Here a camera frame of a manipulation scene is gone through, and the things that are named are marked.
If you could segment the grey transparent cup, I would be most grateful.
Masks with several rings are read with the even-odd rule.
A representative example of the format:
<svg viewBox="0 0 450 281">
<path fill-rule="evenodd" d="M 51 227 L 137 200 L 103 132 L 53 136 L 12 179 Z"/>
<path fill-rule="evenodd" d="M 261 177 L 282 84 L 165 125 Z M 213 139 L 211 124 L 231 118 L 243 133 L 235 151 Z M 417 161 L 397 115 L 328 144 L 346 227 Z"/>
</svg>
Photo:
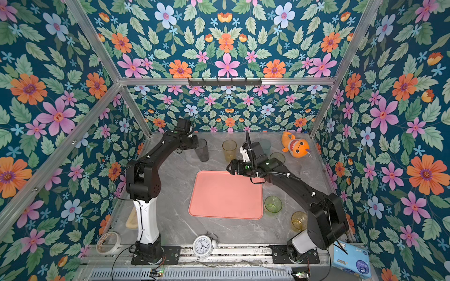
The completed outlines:
<svg viewBox="0 0 450 281">
<path fill-rule="evenodd" d="M 195 148 L 195 153 L 201 162 L 207 162 L 209 160 L 207 140 L 198 139 L 198 146 Z"/>
</svg>

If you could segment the yellow transparent cup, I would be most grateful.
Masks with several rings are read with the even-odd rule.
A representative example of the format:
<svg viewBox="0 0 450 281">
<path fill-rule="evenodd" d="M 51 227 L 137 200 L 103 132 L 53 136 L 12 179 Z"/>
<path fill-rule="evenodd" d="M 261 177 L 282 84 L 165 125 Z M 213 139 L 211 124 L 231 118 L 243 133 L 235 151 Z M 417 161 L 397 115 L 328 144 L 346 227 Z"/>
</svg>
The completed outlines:
<svg viewBox="0 0 450 281">
<path fill-rule="evenodd" d="M 237 143 L 234 140 L 225 140 L 222 143 L 222 149 L 226 163 L 230 163 L 232 160 L 236 159 Z"/>
</svg>

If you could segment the green tall transparent cup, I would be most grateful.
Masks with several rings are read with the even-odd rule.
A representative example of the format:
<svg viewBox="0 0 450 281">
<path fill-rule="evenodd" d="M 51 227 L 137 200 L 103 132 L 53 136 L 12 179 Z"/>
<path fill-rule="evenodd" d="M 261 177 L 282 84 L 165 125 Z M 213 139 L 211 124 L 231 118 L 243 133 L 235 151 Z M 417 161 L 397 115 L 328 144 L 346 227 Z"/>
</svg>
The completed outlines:
<svg viewBox="0 0 450 281">
<path fill-rule="evenodd" d="M 285 163 L 285 156 L 283 153 L 280 152 L 274 152 L 270 155 L 270 159 L 276 159 L 281 163 Z"/>
</svg>

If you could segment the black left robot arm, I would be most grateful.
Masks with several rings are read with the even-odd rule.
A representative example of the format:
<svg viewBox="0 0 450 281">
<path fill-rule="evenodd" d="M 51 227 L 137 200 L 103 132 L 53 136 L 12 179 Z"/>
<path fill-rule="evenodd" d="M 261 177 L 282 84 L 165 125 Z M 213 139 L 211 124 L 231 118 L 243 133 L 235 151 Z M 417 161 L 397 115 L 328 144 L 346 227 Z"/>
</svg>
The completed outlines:
<svg viewBox="0 0 450 281">
<path fill-rule="evenodd" d="M 175 151 L 199 146 L 190 120 L 178 119 L 176 127 L 166 131 L 161 140 L 145 155 L 132 161 L 126 170 L 126 191 L 137 213 L 138 235 L 134 254 L 139 261 L 159 263 L 164 250 L 157 226 L 157 198 L 162 188 L 159 168 Z"/>
</svg>

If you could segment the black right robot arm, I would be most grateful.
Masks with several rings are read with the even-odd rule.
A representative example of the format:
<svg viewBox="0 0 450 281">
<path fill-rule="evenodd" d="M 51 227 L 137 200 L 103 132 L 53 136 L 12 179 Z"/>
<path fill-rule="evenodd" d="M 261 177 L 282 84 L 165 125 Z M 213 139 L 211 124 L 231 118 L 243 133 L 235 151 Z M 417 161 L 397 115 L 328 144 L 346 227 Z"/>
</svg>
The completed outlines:
<svg viewBox="0 0 450 281">
<path fill-rule="evenodd" d="M 269 159 L 259 142 L 246 141 L 240 148 L 242 160 L 233 159 L 227 166 L 232 175 L 264 179 L 279 187 L 307 212 L 307 229 L 287 242 L 287 254 L 293 262 L 301 262 L 310 250 L 327 250 L 349 230 L 341 199 L 325 194 L 306 184 L 278 159 Z"/>
</svg>

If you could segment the pink plastic tray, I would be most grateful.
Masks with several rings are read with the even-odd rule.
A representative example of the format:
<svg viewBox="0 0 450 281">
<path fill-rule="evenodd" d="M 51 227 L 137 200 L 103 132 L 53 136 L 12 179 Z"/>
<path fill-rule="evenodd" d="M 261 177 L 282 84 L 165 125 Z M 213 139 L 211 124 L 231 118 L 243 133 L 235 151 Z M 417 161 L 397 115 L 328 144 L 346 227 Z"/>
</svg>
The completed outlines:
<svg viewBox="0 0 450 281">
<path fill-rule="evenodd" d="M 259 220 L 263 217 L 264 179 L 201 171 L 196 175 L 189 214 L 192 217 Z"/>
</svg>

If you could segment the teal frosted cup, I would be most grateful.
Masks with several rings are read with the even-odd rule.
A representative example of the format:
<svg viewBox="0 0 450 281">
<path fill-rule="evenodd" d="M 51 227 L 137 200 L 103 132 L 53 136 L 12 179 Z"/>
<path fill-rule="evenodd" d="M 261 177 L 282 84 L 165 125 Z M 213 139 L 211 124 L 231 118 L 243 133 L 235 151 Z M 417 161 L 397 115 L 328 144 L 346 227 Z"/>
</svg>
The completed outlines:
<svg viewBox="0 0 450 281">
<path fill-rule="evenodd" d="M 264 153 L 269 157 L 271 154 L 271 142 L 266 139 L 259 140 L 259 144 L 262 147 Z"/>
</svg>

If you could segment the orange plush fish toy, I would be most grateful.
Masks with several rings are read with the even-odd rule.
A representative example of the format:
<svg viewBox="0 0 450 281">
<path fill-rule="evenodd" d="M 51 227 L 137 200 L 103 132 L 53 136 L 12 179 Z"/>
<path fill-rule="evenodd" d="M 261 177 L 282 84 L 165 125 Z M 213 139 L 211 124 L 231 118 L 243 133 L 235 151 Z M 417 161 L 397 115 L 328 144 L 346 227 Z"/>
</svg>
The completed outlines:
<svg viewBox="0 0 450 281">
<path fill-rule="evenodd" d="M 296 138 L 290 132 L 283 132 L 281 142 L 284 153 L 290 153 L 294 158 L 303 158 L 309 155 L 311 149 L 308 142 L 302 138 Z"/>
</svg>

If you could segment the green short cup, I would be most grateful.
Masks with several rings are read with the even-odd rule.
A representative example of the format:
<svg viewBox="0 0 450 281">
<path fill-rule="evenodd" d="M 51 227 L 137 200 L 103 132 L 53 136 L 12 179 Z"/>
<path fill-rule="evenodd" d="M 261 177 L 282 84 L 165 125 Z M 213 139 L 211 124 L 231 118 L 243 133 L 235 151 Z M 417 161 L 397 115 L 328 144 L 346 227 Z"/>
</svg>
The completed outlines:
<svg viewBox="0 0 450 281">
<path fill-rule="evenodd" d="M 264 200 L 264 208 L 271 214 L 277 214 L 282 210 L 282 201 L 277 196 L 268 196 Z"/>
</svg>

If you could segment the white alarm clock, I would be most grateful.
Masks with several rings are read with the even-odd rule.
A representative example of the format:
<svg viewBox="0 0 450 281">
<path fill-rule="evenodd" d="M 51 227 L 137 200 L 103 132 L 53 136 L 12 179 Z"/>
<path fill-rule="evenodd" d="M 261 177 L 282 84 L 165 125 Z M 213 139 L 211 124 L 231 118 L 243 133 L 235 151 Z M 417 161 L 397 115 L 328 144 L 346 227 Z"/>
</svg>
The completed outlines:
<svg viewBox="0 0 450 281">
<path fill-rule="evenodd" d="M 218 247 L 218 241 L 212 234 L 198 236 L 192 244 L 194 255 L 198 259 L 206 259 Z"/>
</svg>

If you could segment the white tape roll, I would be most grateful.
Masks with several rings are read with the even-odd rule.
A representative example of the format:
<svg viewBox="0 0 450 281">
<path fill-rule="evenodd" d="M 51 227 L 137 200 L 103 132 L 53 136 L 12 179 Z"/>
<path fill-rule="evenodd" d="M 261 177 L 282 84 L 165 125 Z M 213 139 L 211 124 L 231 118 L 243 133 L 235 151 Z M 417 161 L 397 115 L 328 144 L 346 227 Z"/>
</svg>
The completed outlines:
<svg viewBox="0 0 450 281">
<path fill-rule="evenodd" d="M 103 234 L 96 244 L 96 251 L 99 255 L 112 255 L 121 245 L 121 235 L 115 231 Z"/>
</svg>

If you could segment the blue tissue pack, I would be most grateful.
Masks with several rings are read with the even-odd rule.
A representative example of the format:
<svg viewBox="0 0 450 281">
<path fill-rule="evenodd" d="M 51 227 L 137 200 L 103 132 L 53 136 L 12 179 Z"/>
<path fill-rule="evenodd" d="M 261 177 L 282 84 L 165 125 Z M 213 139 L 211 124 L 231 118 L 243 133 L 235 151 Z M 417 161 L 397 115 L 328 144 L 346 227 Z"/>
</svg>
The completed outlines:
<svg viewBox="0 0 450 281">
<path fill-rule="evenodd" d="M 333 244 L 330 252 L 331 266 L 361 279 L 370 279 L 372 270 L 369 251 L 342 241 L 338 243 L 339 246 Z"/>
</svg>

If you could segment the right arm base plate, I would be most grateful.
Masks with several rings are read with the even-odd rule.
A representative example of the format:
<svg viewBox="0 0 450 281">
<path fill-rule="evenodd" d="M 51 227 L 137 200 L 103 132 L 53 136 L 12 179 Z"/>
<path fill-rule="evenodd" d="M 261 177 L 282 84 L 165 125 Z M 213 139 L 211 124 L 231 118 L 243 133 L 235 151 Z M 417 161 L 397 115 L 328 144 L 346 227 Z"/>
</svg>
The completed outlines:
<svg viewBox="0 0 450 281">
<path fill-rule="evenodd" d="M 269 249 L 272 251 L 274 264 L 320 264 L 316 249 L 311 249 L 304 254 L 298 253 L 291 245 L 269 245 Z"/>
</svg>

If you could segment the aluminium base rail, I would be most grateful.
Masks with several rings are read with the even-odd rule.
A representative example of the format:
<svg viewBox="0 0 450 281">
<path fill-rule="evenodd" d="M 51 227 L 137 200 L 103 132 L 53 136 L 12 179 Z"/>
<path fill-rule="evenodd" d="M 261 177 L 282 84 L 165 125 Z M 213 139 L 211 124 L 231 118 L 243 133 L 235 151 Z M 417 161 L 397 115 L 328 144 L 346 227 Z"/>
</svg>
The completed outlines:
<svg viewBox="0 0 450 281">
<path fill-rule="evenodd" d="M 163 258 L 157 263 L 163 266 L 206 266 L 206 267 L 232 267 L 232 266 L 327 266 L 332 248 L 328 250 L 313 249 L 308 251 L 306 257 L 299 262 L 293 262 L 288 256 L 287 246 L 280 244 L 219 244 L 209 256 L 199 258 L 195 255 L 192 244 L 164 245 Z M 82 258 L 82 265 L 98 266 L 151 266 L 134 253 L 134 247 L 122 245 L 108 255 L 93 251 L 92 254 Z"/>
</svg>

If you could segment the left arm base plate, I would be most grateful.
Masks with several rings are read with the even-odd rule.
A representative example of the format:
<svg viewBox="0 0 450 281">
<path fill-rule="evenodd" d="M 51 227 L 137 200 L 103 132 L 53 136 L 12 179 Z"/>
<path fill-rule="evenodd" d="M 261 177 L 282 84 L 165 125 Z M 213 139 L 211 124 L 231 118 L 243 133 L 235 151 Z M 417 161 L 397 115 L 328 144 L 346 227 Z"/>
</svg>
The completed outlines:
<svg viewBox="0 0 450 281">
<path fill-rule="evenodd" d="M 179 246 L 153 246 L 140 244 L 134 251 L 131 265 L 177 265 Z"/>
</svg>

